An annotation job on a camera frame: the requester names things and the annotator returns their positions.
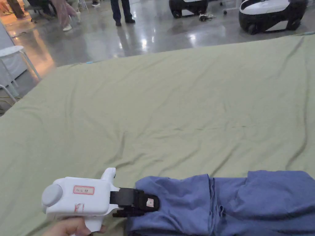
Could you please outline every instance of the black trousers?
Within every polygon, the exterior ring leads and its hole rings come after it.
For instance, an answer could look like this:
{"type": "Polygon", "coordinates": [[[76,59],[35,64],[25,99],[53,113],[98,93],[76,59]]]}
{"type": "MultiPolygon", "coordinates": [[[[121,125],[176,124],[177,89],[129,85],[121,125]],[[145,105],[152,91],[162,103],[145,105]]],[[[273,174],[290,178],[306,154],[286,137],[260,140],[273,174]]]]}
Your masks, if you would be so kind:
{"type": "Polygon", "coordinates": [[[14,15],[21,19],[23,18],[24,12],[21,9],[21,6],[19,5],[17,0],[7,0],[8,4],[12,8],[12,11],[14,12],[14,15]]]}
{"type": "MultiPolygon", "coordinates": [[[[123,5],[123,14],[125,16],[125,20],[129,20],[132,18],[132,14],[130,13],[130,3],[129,0],[121,0],[123,5]]],[[[116,22],[120,22],[121,14],[119,9],[118,0],[111,0],[111,6],[113,11],[113,18],[116,22]]]]}

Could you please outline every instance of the chair leg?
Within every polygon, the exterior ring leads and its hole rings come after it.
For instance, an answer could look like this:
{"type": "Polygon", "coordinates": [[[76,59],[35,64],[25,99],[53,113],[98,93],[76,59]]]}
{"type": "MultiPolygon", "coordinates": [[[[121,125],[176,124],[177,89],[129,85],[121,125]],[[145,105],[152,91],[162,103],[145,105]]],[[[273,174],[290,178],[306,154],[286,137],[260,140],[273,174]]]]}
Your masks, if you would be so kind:
{"type": "Polygon", "coordinates": [[[16,99],[13,97],[13,95],[7,90],[7,88],[0,84],[0,88],[3,88],[3,90],[8,94],[8,96],[16,103],[16,99]]]}
{"type": "MultiPolygon", "coordinates": [[[[9,72],[9,70],[7,69],[6,65],[4,64],[4,62],[3,62],[1,59],[0,59],[0,61],[1,61],[2,65],[3,65],[3,67],[5,68],[5,70],[7,71],[7,73],[8,73],[8,75],[9,75],[10,79],[11,79],[12,81],[14,81],[14,84],[15,84],[16,81],[15,81],[15,79],[12,77],[12,75],[11,75],[11,73],[9,72]]],[[[14,88],[14,86],[13,86],[12,83],[11,83],[11,81],[8,80],[7,83],[8,83],[8,85],[9,85],[9,88],[10,88],[10,90],[12,91],[13,95],[14,95],[14,96],[18,96],[19,93],[18,93],[18,91],[14,88]]]]}
{"type": "Polygon", "coordinates": [[[14,85],[18,88],[19,86],[18,86],[18,83],[15,81],[15,80],[13,80],[12,81],[13,83],[14,83],[14,85]]]}
{"type": "Polygon", "coordinates": [[[40,75],[38,74],[37,70],[35,69],[33,63],[31,62],[31,60],[28,58],[28,56],[26,55],[26,53],[24,51],[20,51],[20,53],[24,56],[25,60],[27,61],[27,63],[29,64],[29,66],[32,68],[32,70],[34,71],[34,73],[36,74],[37,78],[39,80],[42,80],[42,78],[40,77],[40,75]]]}

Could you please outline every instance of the red label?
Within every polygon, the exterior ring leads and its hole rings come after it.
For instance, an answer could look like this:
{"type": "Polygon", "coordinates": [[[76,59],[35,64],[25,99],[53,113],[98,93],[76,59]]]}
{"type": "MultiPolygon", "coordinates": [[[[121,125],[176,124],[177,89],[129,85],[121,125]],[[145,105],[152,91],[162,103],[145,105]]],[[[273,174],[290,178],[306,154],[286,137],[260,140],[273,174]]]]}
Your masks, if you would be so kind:
{"type": "Polygon", "coordinates": [[[87,195],[93,195],[94,194],[94,187],[89,186],[74,186],[73,188],[74,194],[87,194],[87,195]]]}

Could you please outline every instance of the white label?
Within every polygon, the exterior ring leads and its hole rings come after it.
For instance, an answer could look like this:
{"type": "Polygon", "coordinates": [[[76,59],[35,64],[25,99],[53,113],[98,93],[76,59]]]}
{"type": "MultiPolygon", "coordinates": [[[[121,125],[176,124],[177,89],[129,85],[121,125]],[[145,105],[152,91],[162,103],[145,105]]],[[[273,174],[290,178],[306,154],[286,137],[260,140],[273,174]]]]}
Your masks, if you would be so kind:
{"type": "Polygon", "coordinates": [[[88,194],[93,195],[94,194],[94,187],[88,187],[88,186],[74,186],[73,188],[74,194],[88,194]]]}
{"type": "Polygon", "coordinates": [[[151,198],[148,198],[146,201],[146,206],[153,207],[154,206],[154,201],[151,198]]]}

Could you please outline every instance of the white panel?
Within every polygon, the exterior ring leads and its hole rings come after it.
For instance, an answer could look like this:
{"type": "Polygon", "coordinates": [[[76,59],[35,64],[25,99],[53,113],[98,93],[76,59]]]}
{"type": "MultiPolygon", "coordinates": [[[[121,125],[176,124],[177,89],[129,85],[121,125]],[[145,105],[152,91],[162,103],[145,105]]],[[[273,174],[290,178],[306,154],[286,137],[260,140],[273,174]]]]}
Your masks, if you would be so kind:
{"type": "Polygon", "coordinates": [[[289,5],[288,0],[270,0],[252,4],[246,7],[244,10],[240,9],[240,11],[248,15],[257,15],[283,11],[284,9],[286,9],[288,5],[289,5]]]}
{"type": "Polygon", "coordinates": [[[275,31],[275,30],[285,30],[287,27],[288,21],[280,21],[278,24],[274,25],[273,27],[269,28],[266,31],[275,31]]]}

